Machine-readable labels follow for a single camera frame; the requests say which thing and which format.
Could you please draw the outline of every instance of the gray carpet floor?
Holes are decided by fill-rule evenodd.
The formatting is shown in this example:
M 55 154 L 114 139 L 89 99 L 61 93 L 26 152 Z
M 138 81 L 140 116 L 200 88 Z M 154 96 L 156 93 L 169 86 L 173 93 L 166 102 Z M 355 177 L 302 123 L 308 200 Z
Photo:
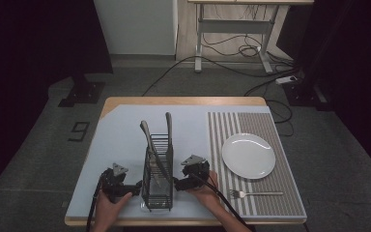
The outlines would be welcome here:
M 112 96 L 141 96 L 167 68 L 116 67 L 114 74 L 90 74 L 89 80 L 105 82 L 100 101 L 72 108 L 57 106 L 67 96 L 72 81 L 67 78 L 52 85 L 42 115 L 0 177 L 0 231 L 84 231 L 83 227 L 68 227 L 64 216 L 104 101 Z M 210 66 L 195 73 L 184 66 L 172 70 L 146 96 L 243 96 L 251 87 L 270 79 Z M 265 91 L 263 87 L 251 96 L 263 96 Z M 282 88 L 274 83 L 269 85 L 265 97 L 287 102 Z M 274 120 L 281 119 L 278 115 L 289 115 L 281 105 L 271 106 L 277 113 Z M 291 109 L 290 123 L 278 124 L 277 129 L 308 214 L 309 231 L 371 231 L 371 159 L 334 112 L 312 107 Z M 71 132 L 76 122 L 90 123 L 81 142 L 69 141 L 76 137 Z M 258 225 L 257 231 L 305 229 L 302 225 Z

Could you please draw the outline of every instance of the fork handle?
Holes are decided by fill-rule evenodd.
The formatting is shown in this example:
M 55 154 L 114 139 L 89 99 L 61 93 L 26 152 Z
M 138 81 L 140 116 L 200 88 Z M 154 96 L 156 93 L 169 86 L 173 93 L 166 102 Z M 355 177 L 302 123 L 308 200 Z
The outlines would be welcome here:
M 248 192 L 247 195 L 283 195 L 282 191 L 258 191 L 258 192 Z

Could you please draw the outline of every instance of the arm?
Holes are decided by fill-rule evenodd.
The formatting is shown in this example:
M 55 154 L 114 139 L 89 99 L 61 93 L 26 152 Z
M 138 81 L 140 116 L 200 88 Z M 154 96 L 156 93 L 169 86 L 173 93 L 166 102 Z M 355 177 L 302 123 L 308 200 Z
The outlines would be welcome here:
M 216 173 L 210 171 L 210 177 L 211 184 L 218 186 Z M 198 201 L 221 222 L 227 232 L 250 231 L 221 206 L 218 196 L 210 188 L 203 186 L 202 188 L 190 189 L 187 192 L 197 197 Z
M 96 202 L 96 219 L 91 232 L 105 232 L 116 221 L 126 203 L 131 199 L 131 192 L 127 193 L 119 202 L 113 204 L 102 190 L 99 191 Z

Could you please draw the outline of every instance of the white plate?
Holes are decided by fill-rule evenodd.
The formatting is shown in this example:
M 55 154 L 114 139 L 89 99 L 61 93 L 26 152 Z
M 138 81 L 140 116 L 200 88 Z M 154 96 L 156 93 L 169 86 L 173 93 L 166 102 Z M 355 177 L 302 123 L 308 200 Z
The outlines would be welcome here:
M 275 167 L 275 153 L 267 141 L 251 133 L 237 133 L 222 145 L 222 159 L 235 174 L 260 179 Z

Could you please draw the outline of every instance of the fork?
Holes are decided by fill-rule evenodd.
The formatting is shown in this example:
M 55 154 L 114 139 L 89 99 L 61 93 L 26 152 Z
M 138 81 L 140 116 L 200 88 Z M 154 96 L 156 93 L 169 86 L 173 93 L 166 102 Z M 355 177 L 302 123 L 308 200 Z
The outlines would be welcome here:
M 257 192 L 244 192 L 240 190 L 230 189 L 230 195 L 234 198 L 244 198 L 247 195 L 282 195 L 282 191 L 257 191 Z

